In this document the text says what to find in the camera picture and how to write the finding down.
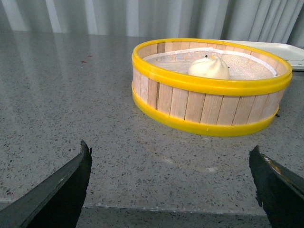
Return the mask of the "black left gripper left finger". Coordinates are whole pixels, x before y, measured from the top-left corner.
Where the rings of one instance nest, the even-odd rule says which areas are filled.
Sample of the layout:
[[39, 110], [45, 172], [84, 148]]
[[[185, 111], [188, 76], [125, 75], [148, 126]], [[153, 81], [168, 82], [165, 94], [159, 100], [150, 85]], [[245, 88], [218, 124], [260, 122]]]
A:
[[92, 149], [80, 153], [0, 212], [2, 228], [74, 228], [86, 198]]

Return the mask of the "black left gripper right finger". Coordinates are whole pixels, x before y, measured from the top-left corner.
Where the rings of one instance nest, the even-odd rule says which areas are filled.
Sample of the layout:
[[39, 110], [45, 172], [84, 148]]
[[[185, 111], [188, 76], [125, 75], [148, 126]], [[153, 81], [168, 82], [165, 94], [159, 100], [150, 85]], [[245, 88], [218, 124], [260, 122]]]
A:
[[256, 200], [273, 228], [304, 226], [304, 179], [266, 155], [256, 146], [249, 153]]

